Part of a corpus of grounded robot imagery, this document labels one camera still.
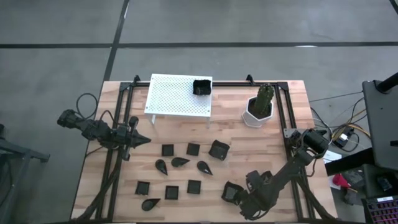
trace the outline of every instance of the butcher block tabletop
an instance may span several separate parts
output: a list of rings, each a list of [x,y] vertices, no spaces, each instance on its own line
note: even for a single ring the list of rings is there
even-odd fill
[[[314,123],[303,81],[288,82],[295,120],[298,128],[313,128]],[[104,82],[96,119],[105,110],[114,114],[118,98],[120,82]],[[240,209],[232,203],[221,199],[224,185],[227,181],[246,188],[247,173],[258,170],[263,173],[270,170],[273,174],[287,162],[279,112],[274,97],[274,115],[260,129],[249,128],[242,121],[247,99],[256,96],[258,87],[213,87],[213,101],[211,107],[211,124],[206,128],[206,119],[184,118],[175,116],[157,116],[152,125],[144,114],[148,87],[135,87],[132,97],[130,116],[137,116],[138,132],[152,141],[130,150],[130,161],[123,161],[118,185],[118,194],[114,210],[114,222],[245,222]],[[280,91],[284,106],[287,126],[290,127],[289,116],[285,102],[284,91]],[[120,122],[124,116],[124,106],[120,115]],[[110,126],[108,115],[103,119]],[[230,146],[224,161],[220,161],[208,154],[214,140],[219,140]],[[188,143],[200,144],[198,156],[187,155]],[[174,144],[174,156],[162,157],[162,145]],[[87,152],[100,147],[92,141]],[[189,159],[190,162],[182,167],[174,168],[171,160],[174,157]],[[83,171],[76,193],[71,218],[81,215],[100,190],[104,171],[106,149],[100,149],[88,156],[83,164]],[[163,159],[167,166],[168,175],[164,175],[155,168],[155,162]],[[207,175],[197,169],[197,162],[205,161],[213,175]],[[337,216],[335,204],[329,187],[325,166],[317,162],[315,175],[309,177],[312,192],[326,210]],[[312,172],[312,165],[307,167]],[[188,194],[188,180],[200,180],[200,194]],[[136,195],[137,181],[150,182],[148,195]],[[178,186],[178,200],[165,200],[167,185]],[[103,216],[108,211],[110,190],[105,199]],[[160,198],[160,202],[150,211],[145,212],[141,204],[148,198]],[[300,191],[300,199],[304,210],[304,217],[308,217],[305,197]],[[257,222],[291,222],[297,221],[291,184],[279,194],[276,205],[267,215]]]

